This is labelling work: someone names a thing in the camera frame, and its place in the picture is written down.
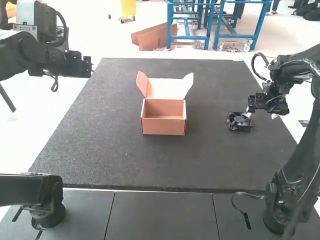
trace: black computer fan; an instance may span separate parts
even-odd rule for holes
[[[254,126],[247,113],[243,112],[228,112],[226,118],[229,131],[241,131],[251,132],[251,128]]]

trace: floor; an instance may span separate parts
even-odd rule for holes
[[[60,11],[70,28],[69,45],[83,55],[92,56],[92,62],[98,64],[102,57],[131,58],[195,58],[195,59],[233,59],[244,60],[248,66],[252,53],[229,53],[179,47],[170,52],[139,52],[138,46],[131,43],[130,34],[141,29],[167,21],[167,6],[164,2],[137,2],[136,21],[130,18],[121,24],[119,1],[92,0],[47,0],[49,6]],[[291,15],[287,8],[293,0],[282,0],[278,14],[266,16],[256,51],[267,56],[292,54],[318,44],[320,22],[306,21]],[[259,17],[260,6],[246,4],[241,21],[237,25],[238,33],[254,31]],[[232,4],[227,4],[226,12],[231,12]],[[211,39],[215,25],[212,27]],[[268,75],[261,62],[257,70]],[[11,113],[5,102],[0,99],[0,171],[2,173],[20,173],[27,171],[37,157],[55,128],[73,103],[86,79],[61,78],[59,90],[50,91],[51,78],[29,77],[22,73],[1,84],[17,107]],[[310,85],[292,88],[287,97],[290,115],[282,118],[294,139],[299,142],[305,130],[298,120],[308,120],[312,110],[313,98]],[[0,208],[0,219],[7,211]]]

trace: cardboard box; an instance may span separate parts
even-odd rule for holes
[[[187,124],[185,97],[193,83],[193,73],[183,79],[149,79],[139,71],[136,85],[144,96],[140,116],[142,133],[185,135]]]
[[[171,25],[171,36],[178,33],[178,25]],[[131,34],[133,44],[139,46],[140,51],[153,51],[167,46],[167,23],[162,23]]]

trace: cable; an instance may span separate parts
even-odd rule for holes
[[[51,77],[51,78],[54,79],[54,83],[53,83],[53,85],[52,85],[52,87],[51,87],[51,91],[54,92],[54,93],[55,93],[56,91],[58,91],[58,88],[59,88],[58,76],[52,76],[52,75],[49,75],[49,74],[47,74],[47,73],[45,73],[45,72],[43,72],[43,74],[44,74],[45,76],[48,76],[48,77]]]
[[[281,97],[281,94],[278,95],[278,96],[275,96],[275,97],[273,97],[273,98],[271,98],[271,99],[269,99],[268,101],[265,102],[264,105],[267,105],[267,104],[270,103],[272,100],[275,100],[275,99],[280,98],[280,97]]]
[[[311,181],[309,182],[308,186],[306,187],[304,193],[303,193],[303,194],[301,195],[301,197],[299,198],[297,204],[298,204],[298,203],[301,201],[301,199],[306,195],[306,192],[309,190],[310,185],[311,185],[311,184],[313,183],[313,181],[315,180],[315,178],[316,178],[316,176],[317,176],[317,174],[318,174],[318,172],[319,172],[319,169],[320,169],[320,161],[319,161],[318,167],[317,167],[317,169],[316,169],[316,171],[315,171],[315,173],[314,173]]]
[[[247,192],[244,192],[244,191],[235,192],[231,197],[231,204],[237,211],[239,211],[244,216],[244,218],[247,218],[248,214],[246,212],[242,211],[240,208],[238,208],[234,203],[234,197],[237,196],[237,195],[244,195],[244,196],[246,196],[248,198],[256,199],[256,200],[263,200],[266,197],[264,195],[263,196],[253,195],[253,194],[250,194],[250,193],[247,193]]]
[[[251,60],[252,71],[258,78],[262,79],[263,81],[267,81],[267,79],[264,76],[261,76],[255,69],[255,60],[258,56],[262,57],[266,67],[269,65],[269,61],[267,60],[266,56],[261,52],[257,52]]]
[[[66,34],[67,24],[66,24],[66,21],[65,21],[64,17],[62,16],[62,14],[60,12],[58,12],[58,11],[55,11],[55,12],[56,12],[56,15],[59,17],[59,19],[62,22],[64,33],[63,33],[63,37],[62,38],[60,38],[58,40],[55,40],[55,41],[52,41],[52,42],[48,42],[47,44],[49,46],[57,48],[57,47],[60,47],[62,44],[64,44],[64,42],[66,41],[66,38],[67,38],[67,34]]]

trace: cardboard piece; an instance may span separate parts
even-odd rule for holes
[[[171,35],[176,36],[178,25],[171,25]],[[146,28],[131,34],[131,41],[139,46],[140,51],[153,51],[167,45],[167,23]]]
[[[185,97],[193,83],[193,73],[183,79],[149,79],[138,72],[136,85],[144,96],[140,116],[144,135],[186,134]]]

